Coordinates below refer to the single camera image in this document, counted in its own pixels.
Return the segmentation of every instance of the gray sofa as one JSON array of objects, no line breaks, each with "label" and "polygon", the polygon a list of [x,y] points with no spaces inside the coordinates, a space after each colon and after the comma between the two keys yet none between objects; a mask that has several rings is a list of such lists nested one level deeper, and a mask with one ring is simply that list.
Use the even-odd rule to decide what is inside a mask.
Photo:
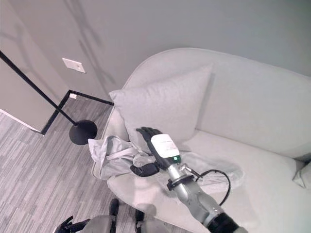
[{"label": "gray sofa", "polygon": [[[185,48],[148,58],[124,88],[209,62],[214,70],[196,130],[182,146],[243,169],[244,184],[232,191],[223,208],[249,232],[310,232],[311,193],[292,181],[304,165],[294,158],[311,151],[310,77],[229,54]],[[116,108],[103,138],[112,134],[128,140]],[[95,177],[100,177],[99,170],[95,163]],[[137,209],[191,232],[208,232],[153,177],[124,174],[107,182],[118,198]],[[212,196],[220,201],[224,193]]]}]

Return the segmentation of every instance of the lamp base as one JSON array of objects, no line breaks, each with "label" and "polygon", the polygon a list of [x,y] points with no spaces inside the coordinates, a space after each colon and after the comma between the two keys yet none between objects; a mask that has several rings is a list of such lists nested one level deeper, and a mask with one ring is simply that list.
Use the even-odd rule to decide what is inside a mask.
[{"label": "lamp base", "polygon": [[76,126],[72,126],[69,131],[70,140],[77,145],[87,144],[89,138],[94,139],[97,134],[97,127],[93,121],[80,120]]}]

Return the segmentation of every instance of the white label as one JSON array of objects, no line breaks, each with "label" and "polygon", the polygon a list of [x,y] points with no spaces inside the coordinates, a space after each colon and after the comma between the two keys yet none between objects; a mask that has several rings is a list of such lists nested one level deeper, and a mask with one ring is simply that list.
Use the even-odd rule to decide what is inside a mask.
[{"label": "white label", "polygon": [[151,138],[151,143],[162,158],[179,155],[179,150],[168,134],[157,134]]}]

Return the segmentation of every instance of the outlet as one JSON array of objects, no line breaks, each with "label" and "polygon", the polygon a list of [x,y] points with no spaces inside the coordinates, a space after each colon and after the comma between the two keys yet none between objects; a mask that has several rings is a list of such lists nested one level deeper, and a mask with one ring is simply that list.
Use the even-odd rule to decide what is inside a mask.
[{"label": "outlet", "polygon": [[74,70],[79,71],[81,73],[85,73],[85,70],[84,70],[81,62],[76,62],[76,61],[73,61],[73,60],[70,60],[67,58],[63,58],[63,61],[64,61],[67,68],[74,69]]}]

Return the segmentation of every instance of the wall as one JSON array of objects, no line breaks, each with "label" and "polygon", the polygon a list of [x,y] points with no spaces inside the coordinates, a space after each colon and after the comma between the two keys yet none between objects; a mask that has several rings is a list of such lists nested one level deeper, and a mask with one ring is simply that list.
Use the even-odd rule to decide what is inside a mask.
[{"label": "wall", "polygon": [[[108,99],[147,57],[222,51],[311,76],[308,0],[9,0],[70,89]],[[62,57],[87,74],[66,69]]]},{"label": "wall", "polygon": [[[11,6],[0,4],[1,50],[57,104],[68,91]],[[54,112],[39,94],[0,60],[0,108],[41,131]]]}]

